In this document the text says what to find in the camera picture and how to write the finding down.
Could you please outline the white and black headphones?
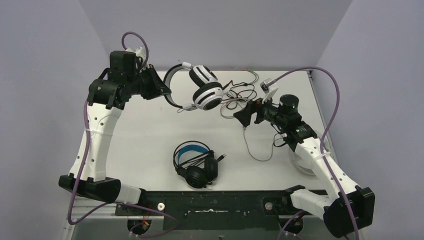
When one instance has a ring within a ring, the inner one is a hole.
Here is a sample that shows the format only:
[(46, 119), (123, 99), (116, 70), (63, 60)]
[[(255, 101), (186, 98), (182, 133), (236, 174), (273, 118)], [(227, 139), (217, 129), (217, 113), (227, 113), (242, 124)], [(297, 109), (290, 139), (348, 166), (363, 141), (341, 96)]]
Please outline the white and black headphones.
[(177, 104), (169, 93), (164, 96), (168, 104), (179, 110), (194, 111), (200, 109), (209, 111), (222, 103), (225, 87), (222, 86), (217, 76), (206, 65), (192, 65), (188, 62), (182, 62), (172, 66), (163, 79), (166, 87), (171, 87), (173, 76), (181, 70), (188, 70), (190, 79), (198, 86), (198, 89), (192, 95), (192, 103)]

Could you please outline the black headphones with blue band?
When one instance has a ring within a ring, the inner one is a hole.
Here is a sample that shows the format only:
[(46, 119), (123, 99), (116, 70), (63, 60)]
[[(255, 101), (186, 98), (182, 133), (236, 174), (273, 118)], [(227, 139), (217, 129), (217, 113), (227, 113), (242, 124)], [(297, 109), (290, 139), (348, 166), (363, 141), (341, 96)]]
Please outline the black headphones with blue band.
[(218, 162), (215, 152), (197, 140), (185, 141), (173, 152), (176, 173), (195, 189), (206, 188), (218, 178)]

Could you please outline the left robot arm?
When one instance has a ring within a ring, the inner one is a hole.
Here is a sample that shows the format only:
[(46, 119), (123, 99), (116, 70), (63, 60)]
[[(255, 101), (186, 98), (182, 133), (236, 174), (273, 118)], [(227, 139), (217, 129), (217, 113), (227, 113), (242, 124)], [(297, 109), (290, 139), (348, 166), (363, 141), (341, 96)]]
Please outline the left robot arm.
[(145, 190), (108, 177), (108, 152), (116, 124), (132, 96), (145, 100), (171, 93), (154, 66), (147, 63), (145, 50), (115, 50), (109, 55), (109, 67), (88, 87), (83, 106), (84, 132), (75, 162), (58, 185), (72, 197), (84, 197), (103, 203), (128, 203), (133, 212), (148, 207)]

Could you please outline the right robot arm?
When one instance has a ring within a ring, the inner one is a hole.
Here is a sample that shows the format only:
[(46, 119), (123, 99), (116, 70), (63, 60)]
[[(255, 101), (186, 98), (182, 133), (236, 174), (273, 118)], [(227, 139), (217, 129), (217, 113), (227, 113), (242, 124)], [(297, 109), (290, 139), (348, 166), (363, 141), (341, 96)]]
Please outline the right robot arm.
[(281, 199), (282, 209), (289, 213), (301, 210), (323, 220), (336, 238), (354, 233), (373, 222), (375, 194), (369, 187), (361, 187), (334, 161), (325, 148), (323, 139), (303, 121), (298, 112), (299, 98), (292, 94), (280, 97), (279, 104), (258, 98), (233, 114), (243, 127), (267, 121), (284, 134), (284, 142), (300, 157), (320, 181), (326, 195), (316, 194), (302, 185), (286, 190)]

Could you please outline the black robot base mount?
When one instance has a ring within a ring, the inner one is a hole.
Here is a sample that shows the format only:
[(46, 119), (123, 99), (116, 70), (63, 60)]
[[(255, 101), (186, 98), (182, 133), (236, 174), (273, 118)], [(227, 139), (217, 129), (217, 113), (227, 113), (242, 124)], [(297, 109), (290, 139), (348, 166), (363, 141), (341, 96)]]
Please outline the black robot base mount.
[(278, 230), (298, 209), (284, 190), (147, 191), (142, 206), (179, 221), (178, 230)]

